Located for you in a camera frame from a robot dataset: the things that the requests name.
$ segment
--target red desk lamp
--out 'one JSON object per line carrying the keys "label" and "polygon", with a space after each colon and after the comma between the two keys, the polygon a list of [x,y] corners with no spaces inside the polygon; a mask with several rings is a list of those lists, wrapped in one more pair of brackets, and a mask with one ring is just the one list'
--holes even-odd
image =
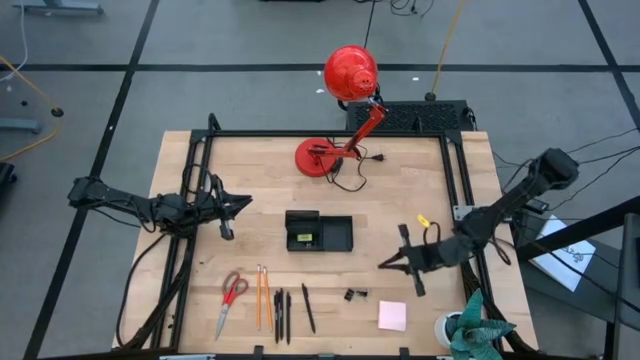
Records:
{"label": "red desk lamp", "polygon": [[338,159],[360,159],[358,142],[382,121],[387,111],[376,93],[378,66],[373,56],[359,45],[347,45],[336,50],[324,67],[324,82],[329,92],[340,101],[358,101],[367,98],[371,109],[369,119],[349,139],[344,147],[335,147],[328,139],[305,140],[296,150],[296,165],[307,176],[325,176]]}

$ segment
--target white paper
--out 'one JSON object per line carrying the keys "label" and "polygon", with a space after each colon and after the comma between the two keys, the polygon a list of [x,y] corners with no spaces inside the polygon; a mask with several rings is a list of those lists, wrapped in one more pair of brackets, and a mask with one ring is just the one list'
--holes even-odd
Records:
{"label": "white paper", "polygon": [[[536,240],[552,234],[558,230],[564,229],[565,227],[567,227],[565,223],[563,223],[561,220],[558,220],[558,218],[554,215],[551,215],[549,220],[547,220],[547,222],[544,224],[544,227],[540,231],[540,234],[538,234]],[[570,245],[564,249],[558,249],[553,253],[564,262],[571,265],[572,268],[578,270],[578,272],[583,274],[593,256],[577,254],[593,254],[595,250],[596,248],[593,245],[584,240],[580,241],[579,243]],[[580,275],[569,270],[564,264],[562,264],[560,261],[556,260],[549,254],[540,255],[534,259],[531,259],[530,261],[538,269],[551,276],[554,280],[562,284],[571,292],[574,292],[576,290],[578,284],[580,283],[580,279],[582,278]]]}

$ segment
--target red scissors handle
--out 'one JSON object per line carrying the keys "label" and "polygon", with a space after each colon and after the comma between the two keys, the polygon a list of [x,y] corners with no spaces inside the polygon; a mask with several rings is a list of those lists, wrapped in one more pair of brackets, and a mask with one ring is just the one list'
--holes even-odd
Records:
{"label": "red scissors handle", "polygon": [[247,280],[241,278],[240,273],[237,271],[232,271],[231,274],[224,279],[224,283],[222,283],[222,294],[224,295],[222,303],[231,306],[233,300],[244,294],[248,288],[249,283]]}

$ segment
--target wooden table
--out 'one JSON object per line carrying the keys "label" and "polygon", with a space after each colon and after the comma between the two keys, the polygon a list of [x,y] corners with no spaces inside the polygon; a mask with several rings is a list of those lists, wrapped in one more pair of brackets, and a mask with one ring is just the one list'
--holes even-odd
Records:
{"label": "wooden table", "polygon": [[[178,192],[188,148],[189,132],[166,132],[150,194]],[[490,204],[500,196],[487,134],[463,133],[476,204]],[[417,214],[442,225],[442,237],[453,227],[440,147],[429,138],[367,138],[362,144],[369,155],[384,153],[382,163],[365,161],[362,172],[369,182],[359,192],[347,193],[324,178],[308,178],[296,169],[294,150],[303,138],[221,137],[213,141],[210,169],[233,194],[250,194],[253,203],[237,217],[235,240],[221,239],[217,222],[200,227],[182,328],[180,352],[251,353],[264,345],[265,353],[294,354],[398,354],[408,347],[412,355],[448,354],[434,335],[436,318],[465,306],[458,268],[423,274],[427,295],[418,298],[410,277],[399,271],[378,270],[377,265],[401,245],[397,225],[406,223],[413,244],[421,241]],[[453,147],[453,168],[457,164]],[[358,183],[357,161],[345,160],[338,178],[345,186]],[[462,197],[462,186],[456,185]],[[290,253],[285,247],[284,212],[319,210],[322,215],[352,215],[352,253]],[[511,241],[505,225],[496,235]],[[157,234],[141,232],[136,257]],[[140,263],[131,283],[123,317],[123,337],[129,339],[158,300],[169,241],[165,240]],[[505,265],[493,246],[485,249],[495,302],[507,319],[517,325],[521,337],[537,347],[516,254]],[[271,294],[284,288],[292,296],[292,339],[274,343],[268,330],[266,305],[262,330],[256,328],[256,265],[269,269]],[[249,281],[249,291],[231,307],[220,339],[214,334],[222,303],[221,285],[227,274],[238,270]],[[300,284],[309,288],[317,333],[309,326]],[[347,288],[367,288],[366,300],[347,302]],[[406,332],[379,330],[379,300],[407,303]],[[171,324],[168,311],[165,328]],[[168,344],[169,331],[164,331]]]}

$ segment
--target green plant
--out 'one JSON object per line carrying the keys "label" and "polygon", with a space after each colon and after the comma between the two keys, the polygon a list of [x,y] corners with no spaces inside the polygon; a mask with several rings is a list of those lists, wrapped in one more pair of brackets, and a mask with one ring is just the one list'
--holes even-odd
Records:
{"label": "green plant", "polygon": [[451,355],[455,360],[501,360],[502,356],[490,345],[513,330],[514,324],[501,320],[482,319],[482,292],[476,290],[462,315],[449,317],[445,323],[447,337],[451,340]]}

